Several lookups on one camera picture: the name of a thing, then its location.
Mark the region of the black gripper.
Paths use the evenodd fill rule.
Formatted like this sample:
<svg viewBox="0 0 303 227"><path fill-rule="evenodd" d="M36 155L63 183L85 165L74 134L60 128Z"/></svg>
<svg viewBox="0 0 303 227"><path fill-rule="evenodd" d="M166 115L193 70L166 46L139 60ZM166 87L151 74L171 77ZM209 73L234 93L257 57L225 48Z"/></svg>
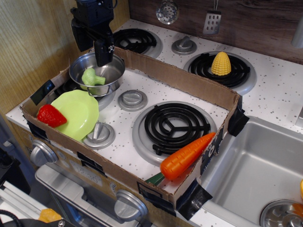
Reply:
<svg viewBox="0 0 303 227"><path fill-rule="evenodd" d="M111 0L77 0L71 8L71 28L78 49L83 52L93 47L98 67L113 60L114 38L109 26L114 19Z"/></svg>

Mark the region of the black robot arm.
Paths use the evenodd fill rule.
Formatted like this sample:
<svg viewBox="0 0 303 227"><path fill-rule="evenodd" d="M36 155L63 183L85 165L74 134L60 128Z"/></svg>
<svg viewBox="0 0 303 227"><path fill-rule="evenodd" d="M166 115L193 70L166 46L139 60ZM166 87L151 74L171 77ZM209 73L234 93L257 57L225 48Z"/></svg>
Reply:
<svg viewBox="0 0 303 227"><path fill-rule="evenodd" d="M99 67L113 60L115 44L109 25L116 6L111 0L78 0L71 8L71 28L78 49L94 48Z"/></svg>

